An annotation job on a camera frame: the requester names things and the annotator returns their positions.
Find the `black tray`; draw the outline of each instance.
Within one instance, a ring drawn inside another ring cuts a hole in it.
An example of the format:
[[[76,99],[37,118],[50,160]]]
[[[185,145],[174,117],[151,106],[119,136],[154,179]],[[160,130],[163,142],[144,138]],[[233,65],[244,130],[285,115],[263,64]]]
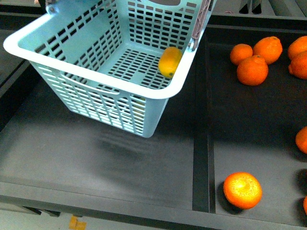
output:
[[[218,33],[228,34],[231,42],[215,43]],[[287,57],[289,44],[303,34],[211,28],[207,35],[211,41],[216,213],[307,226],[303,210],[307,155],[295,145],[297,132],[307,126],[307,81],[289,74]],[[263,84],[245,86],[236,78],[230,51],[241,42],[254,46],[266,36],[279,37],[284,51],[269,65]],[[226,176],[240,171],[253,174],[263,189],[261,202],[245,211],[233,208],[223,194]]]
[[[307,81],[288,73],[286,49],[257,87],[240,84],[229,61],[237,43],[275,35],[287,48],[305,34],[210,24],[149,139],[69,112],[41,80],[0,132],[0,200],[166,229],[305,229],[307,157],[294,138]],[[237,171],[262,185],[253,209],[223,195]]]

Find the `orange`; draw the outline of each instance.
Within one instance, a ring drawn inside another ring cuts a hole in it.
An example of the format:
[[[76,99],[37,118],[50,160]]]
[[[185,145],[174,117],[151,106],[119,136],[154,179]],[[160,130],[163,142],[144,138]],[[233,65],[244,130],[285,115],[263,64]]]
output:
[[[181,58],[180,49],[176,47],[166,48],[158,63],[161,74],[166,78],[173,78]]]
[[[267,78],[269,67],[261,56],[251,56],[240,62],[236,69],[238,80],[244,85],[260,85]]]
[[[297,78],[307,79],[307,50],[292,59],[289,65],[289,73]]]
[[[224,181],[223,190],[226,199],[241,209],[256,206],[262,198],[259,181],[247,172],[235,172],[229,175]]]
[[[268,65],[277,61],[282,52],[282,44],[280,40],[274,36],[261,39],[253,48],[253,54],[262,56]]]
[[[304,203],[303,203],[304,211],[307,215],[307,196],[304,198]]]
[[[251,46],[238,44],[230,52],[230,61],[237,66],[242,60],[251,56],[253,56],[253,48]]]
[[[307,126],[297,133],[295,143],[299,150],[307,154]]]
[[[307,50],[307,36],[296,39],[288,48],[288,57],[292,60],[299,53]]]

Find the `tangerine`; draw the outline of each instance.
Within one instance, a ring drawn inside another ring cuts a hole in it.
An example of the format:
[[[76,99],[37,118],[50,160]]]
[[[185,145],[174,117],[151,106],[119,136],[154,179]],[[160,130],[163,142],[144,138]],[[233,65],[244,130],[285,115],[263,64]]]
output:
[[[296,39],[288,48],[288,57],[292,60],[299,53],[307,50],[307,36]]]
[[[304,211],[307,215],[307,196],[304,198],[304,203],[303,203]]]
[[[230,61],[237,66],[242,60],[251,56],[253,56],[253,48],[251,46],[238,44],[230,52]]]
[[[267,78],[269,67],[261,56],[251,56],[240,62],[236,69],[238,80],[244,85],[260,85]]]
[[[283,46],[279,38],[275,36],[261,39],[253,48],[253,54],[262,56],[268,65],[277,61],[282,52]]]
[[[299,150],[307,154],[307,126],[302,128],[295,137],[295,143]]]
[[[297,78],[307,79],[307,50],[297,54],[289,65],[289,73]]]
[[[256,206],[262,198],[259,181],[250,173],[235,172],[226,177],[223,185],[226,199],[241,209]]]

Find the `basket handle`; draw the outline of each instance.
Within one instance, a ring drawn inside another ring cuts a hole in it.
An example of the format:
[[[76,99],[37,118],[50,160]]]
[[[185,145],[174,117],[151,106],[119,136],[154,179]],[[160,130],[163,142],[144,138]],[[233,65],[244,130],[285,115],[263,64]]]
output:
[[[66,77],[65,75],[61,74],[61,77],[66,79],[67,81],[70,81],[70,82],[73,82],[74,84],[77,84],[77,85],[80,85],[82,87],[86,87],[90,90],[94,90],[94,91],[98,91],[98,92],[102,92],[102,93],[107,93],[107,94],[112,94],[112,95],[119,95],[119,91],[118,92],[110,92],[110,91],[106,91],[106,90],[101,90],[101,89],[98,89],[98,88],[94,88],[92,86],[88,86],[88,85],[85,85],[85,84],[82,84],[76,80],[73,80],[71,78],[68,78]]]
[[[148,0],[148,1],[165,6],[177,6],[180,4],[181,0]]]

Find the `gray surface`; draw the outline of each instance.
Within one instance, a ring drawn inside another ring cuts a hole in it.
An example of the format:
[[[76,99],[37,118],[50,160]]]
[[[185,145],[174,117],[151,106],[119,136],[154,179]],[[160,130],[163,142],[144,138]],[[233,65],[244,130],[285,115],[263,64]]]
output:
[[[181,208],[149,205],[99,196],[69,193],[26,185],[0,182],[0,199],[35,205],[83,216],[111,219],[171,230],[305,230],[304,227],[218,215]]]
[[[298,4],[293,0],[269,0],[276,16],[305,17]]]
[[[0,181],[191,209],[192,129],[174,109],[145,139],[69,112],[41,82],[0,133]]]
[[[232,12],[234,14],[239,14],[240,11],[241,0],[217,0],[215,7],[213,9],[213,13],[224,13],[224,12]],[[251,3],[249,6],[248,14],[252,14],[251,12]],[[261,14],[259,15],[270,15],[275,16],[275,13],[272,9],[272,6],[269,3],[269,0],[262,0],[261,2]]]
[[[301,11],[307,17],[307,0],[295,0]]]
[[[245,43],[253,42],[246,36]],[[211,45],[216,213],[307,226],[307,155],[295,145],[296,133],[307,125],[307,81],[288,73],[285,49],[262,85],[245,86],[229,61],[232,47]],[[223,195],[224,179],[239,171],[253,174],[263,189],[250,210],[233,208]]]
[[[13,31],[0,30],[0,85],[2,85],[23,60],[22,58],[9,54],[3,48],[4,40],[12,33]]]

